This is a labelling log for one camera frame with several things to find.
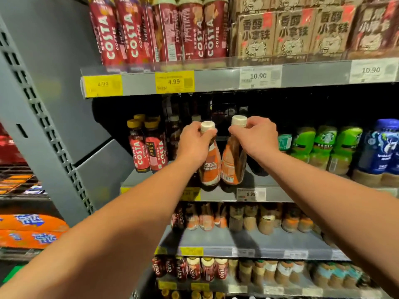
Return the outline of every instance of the right arm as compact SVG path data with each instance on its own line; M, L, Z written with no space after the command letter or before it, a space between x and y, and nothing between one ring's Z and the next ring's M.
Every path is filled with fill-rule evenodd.
M276 125L251 117L230 127L252 156L357 265L399 298L399 201L278 150Z

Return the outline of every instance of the orange labeled bottle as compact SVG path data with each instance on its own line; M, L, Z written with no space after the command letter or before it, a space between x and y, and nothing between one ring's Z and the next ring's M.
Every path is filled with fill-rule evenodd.
M243 115L234 115L232 125L245 128L247 118ZM238 139L231 135L227 140L222 158L222 180L228 185L238 185L244 178L247 154L242 149Z
M215 129L213 121L203 121L201 123L201 133L205 133L210 129ZM209 143L208 156L198 170L201 182L206 186L217 185L220 180L220 167L220 152L216 145L216 137L214 137Z

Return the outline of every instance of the blue bottle cap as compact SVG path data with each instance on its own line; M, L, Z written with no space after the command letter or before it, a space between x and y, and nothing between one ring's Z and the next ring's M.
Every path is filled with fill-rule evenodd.
M376 129L399 130L399 120L396 120L394 118L384 118L381 120L377 120Z

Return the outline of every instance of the price tag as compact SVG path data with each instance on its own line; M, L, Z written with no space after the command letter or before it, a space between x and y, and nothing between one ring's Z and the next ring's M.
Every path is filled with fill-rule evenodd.
M307 287L302 289L302 296L323 297L323 289L319 287Z
M129 190L130 190L130 188L128 188L127 186L123 186L123 187L121 187L121 194L126 193Z
M248 287L229 284L227 291L228 291L228 293L231 293L231 294L247 294Z
M160 280L158 280L158 288L159 289L177 289L177 283L176 282L170 282L170 281L160 281Z
M307 250L285 250L283 259L307 259L308 256Z
M87 98L123 95L121 75L84 76L83 84Z
M332 250L331 260L346 261L346 260L350 260L350 259L341 250Z
M399 58L352 60L349 84L394 82Z
M183 191L182 201L201 201L201 188L196 187L186 187Z
M157 94L195 92L194 71L156 72Z
M282 65L240 67L240 89L281 87Z
M266 188L237 188L238 201L266 201Z
M203 256L202 247L181 246L182 256Z
M192 283L191 283L191 290L192 290L192 291L209 292L209 284L207 284L207 283L192 282Z
M382 292L379 289L361 289L360 297L362 299L381 299Z
M380 192L388 192L389 194L392 194L393 196L397 196L398 195L398 189L397 188L379 188L376 189Z
M157 246L154 255L167 255L167 250L163 246Z
M264 295L284 295L284 288L282 286L265 286L263 288Z
M255 250L232 248L232 257L255 258Z

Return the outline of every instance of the green object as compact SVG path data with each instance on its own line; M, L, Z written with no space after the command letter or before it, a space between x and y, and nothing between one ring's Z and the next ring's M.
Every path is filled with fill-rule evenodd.
M297 136L292 143L291 156L308 163L315 135L316 130L312 127L298 128Z
M291 148L292 134L281 134L278 136L278 149L288 151Z
M11 270L11 272L8 273L7 277L4 278L3 283L6 283L8 280L10 280L12 277L14 277L17 272L22 269L24 266L14 266L14 268Z
M359 144L362 132L362 128L353 126L341 129L331 154L328 171L339 175L348 172L352 155Z
M326 170L330 152L337 137L337 128L320 126L314 139L313 149L310 153L309 163L319 169Z

